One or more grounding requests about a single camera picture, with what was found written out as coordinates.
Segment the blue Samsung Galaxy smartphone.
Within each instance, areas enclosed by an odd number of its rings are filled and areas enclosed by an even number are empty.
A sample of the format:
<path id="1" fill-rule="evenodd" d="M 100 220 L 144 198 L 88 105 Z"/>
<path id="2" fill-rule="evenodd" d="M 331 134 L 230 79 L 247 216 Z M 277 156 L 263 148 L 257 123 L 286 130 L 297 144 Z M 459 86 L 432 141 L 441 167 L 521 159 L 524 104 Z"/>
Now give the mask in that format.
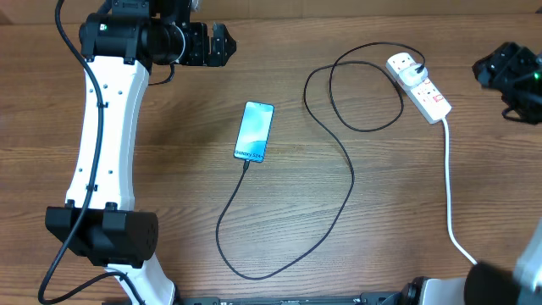
<path id="1" fill-rule="evenodd" d="M 274 105 L 249 101 L 241 119 L 233 156 L 262 163 L 274 117 Z"/>

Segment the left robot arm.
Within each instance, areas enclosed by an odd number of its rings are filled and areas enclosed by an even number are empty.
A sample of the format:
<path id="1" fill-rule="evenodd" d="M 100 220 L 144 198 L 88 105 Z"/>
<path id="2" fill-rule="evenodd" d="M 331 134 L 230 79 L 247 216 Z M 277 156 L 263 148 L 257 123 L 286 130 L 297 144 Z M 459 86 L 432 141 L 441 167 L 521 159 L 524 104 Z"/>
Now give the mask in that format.
<path id="1" fill-rule="evenodd" d="M 158 217 L 135 209 L 133 158 L 152 67 L 224 66 L 236 50 L 222 24 L 191 21 L 194 0 L 106 1 L 80 26 L 72 53 L 86 75 L 86 110 L 64 205 L 46 211 L 63 251 L 115 278 L 130 304 L 178 304 L 158 262 Z"/>

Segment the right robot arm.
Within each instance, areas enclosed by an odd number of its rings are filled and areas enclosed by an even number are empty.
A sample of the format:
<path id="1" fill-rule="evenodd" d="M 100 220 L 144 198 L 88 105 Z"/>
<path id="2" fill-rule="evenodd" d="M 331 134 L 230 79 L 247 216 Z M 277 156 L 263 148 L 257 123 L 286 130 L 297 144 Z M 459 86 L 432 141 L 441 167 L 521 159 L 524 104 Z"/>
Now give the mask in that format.
<path id="1" fill-rule="evenodd" d="M 504 119 L 536 125 L 541 122 L 541 56 L 515 42 L 505 42 L 473 65 L 484 88 L 497 90 L 507 105 Z M 384 304 L 533 304 L 541 303 L 541 226 L 518 258 L 512 272 L 476 262 L 464 278 L 417 277 Z"/>

